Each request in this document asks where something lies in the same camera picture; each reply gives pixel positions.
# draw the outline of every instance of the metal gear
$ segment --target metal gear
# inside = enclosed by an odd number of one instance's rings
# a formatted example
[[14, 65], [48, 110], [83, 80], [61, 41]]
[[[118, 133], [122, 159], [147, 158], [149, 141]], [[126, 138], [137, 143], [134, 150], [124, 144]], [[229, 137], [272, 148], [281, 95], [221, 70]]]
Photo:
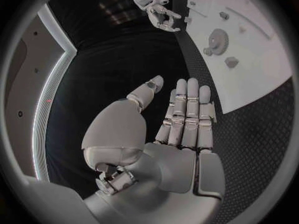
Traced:
[[228, 43], [228, 34], [222, 29], [215, 29], [209, 37], [209, 48], [215, 55], [223, 54], [227, 50]]

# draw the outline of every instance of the gear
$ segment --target gear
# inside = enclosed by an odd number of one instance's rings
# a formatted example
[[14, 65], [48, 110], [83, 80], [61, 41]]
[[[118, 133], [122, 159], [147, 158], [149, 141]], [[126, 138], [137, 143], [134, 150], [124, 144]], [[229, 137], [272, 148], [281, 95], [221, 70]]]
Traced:
[[209, 37], [209, 48], [215, 55], [223, 54], [227, 50], [228, 43], [228, 34], [222, 29], [215, 29]]

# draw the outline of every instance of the white panel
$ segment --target white panel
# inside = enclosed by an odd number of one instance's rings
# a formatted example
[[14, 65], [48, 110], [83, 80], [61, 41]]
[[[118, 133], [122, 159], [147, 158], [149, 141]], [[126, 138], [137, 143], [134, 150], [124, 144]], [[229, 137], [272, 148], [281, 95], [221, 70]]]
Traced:
[[[195, 0], [187, 32], [205, 59], [223, 113], [228, 113], [276, 89], [292, 75], [291, 66], [271, 24], [250, 0], [208, 0], [209, 5], [205, 1]], [[209, 7], [206, 16], [198, 12], [201, 6]], [[229, 14], [228, 20], [220, 17], [221, 11]], [[207, 56], [202, 51], [216, 28], [228, 33], [229, 46], [220, 56]], [[236, 57], [240, 62], [229, 68], [224, 62], [227, 57]]]

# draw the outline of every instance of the white surface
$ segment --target white surface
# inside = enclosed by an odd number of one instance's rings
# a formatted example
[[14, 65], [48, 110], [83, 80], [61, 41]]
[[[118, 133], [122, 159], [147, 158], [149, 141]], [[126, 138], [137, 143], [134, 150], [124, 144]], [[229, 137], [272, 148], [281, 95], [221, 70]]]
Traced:
[[[186, 30], [202, 54], [214, 29], [221, 28], [229, 35], [224, 54], [203, 54], [223, 113], [263, 97], [292, 75], [278, 36], [250, 0], [188, 0], [187, 6], [192, 22]], [[221, 11], [229, 14], [228, 20], [220, 17]], [[235, 68], [225, 64], [225, 59], [232, 56], [240, 61]]]

